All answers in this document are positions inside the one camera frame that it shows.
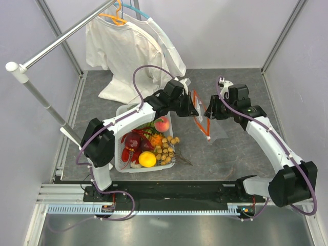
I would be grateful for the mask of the clear orange-zipper zip bag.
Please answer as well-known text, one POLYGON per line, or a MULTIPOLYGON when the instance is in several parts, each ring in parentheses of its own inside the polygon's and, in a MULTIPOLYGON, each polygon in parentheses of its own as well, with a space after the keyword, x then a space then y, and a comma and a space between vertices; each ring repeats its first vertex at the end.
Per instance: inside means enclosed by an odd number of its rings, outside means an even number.
POLYGON ((184 78, 180 81, 187 92, 191 95, 191 101, 194 108, 196 109, 198 116, 194 116, 194 122, 196 127, 202 133, 206 142, 212 144, 217 139, 227 139, 228 135, 219 124, 218 121, 214 119, 209 119, 206 117, 205 111, 209 106, 209 101, 205 101, 204 96, 199 90, 194 86, 190 86, 191 80, 189 78, 184 78))

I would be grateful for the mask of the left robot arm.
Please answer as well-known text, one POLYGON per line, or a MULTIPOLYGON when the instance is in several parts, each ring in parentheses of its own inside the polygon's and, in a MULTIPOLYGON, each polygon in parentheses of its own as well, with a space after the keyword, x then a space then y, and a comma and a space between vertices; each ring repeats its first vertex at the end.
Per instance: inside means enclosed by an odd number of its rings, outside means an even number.
POLYGON ((100 201, 112 197, 112 179, 108 164, 117 157, 115 146, 126 133, 142 124, 175 112, 179 117, 198 116, 186 79, 169 81, 165 88, 141 100, 141 103, 123 114, 100 121, 91 120, 81 141, 81 151, 88 159, 95 196, 100 201))

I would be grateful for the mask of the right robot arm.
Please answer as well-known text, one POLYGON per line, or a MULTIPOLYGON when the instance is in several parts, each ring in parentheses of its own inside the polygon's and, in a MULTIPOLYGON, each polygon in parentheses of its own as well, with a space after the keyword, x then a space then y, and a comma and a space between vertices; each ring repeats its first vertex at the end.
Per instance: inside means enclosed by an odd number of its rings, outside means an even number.
POLYGON ((235 188, 235 197, 245 202, 253 195, 263 196, 278 207, 294 207, 297 202, 312 199, 316 211, 316 165, 304 161, 292 151, 276 132, 263 108, 251 104, 247 85, 235 85, 227 80, 217 82, 216 89, 217 94, 211 96, 204 116, 216 120, 233 118, 258 143, 275 171, 272 179, 240 178, 241 185, 235 188))

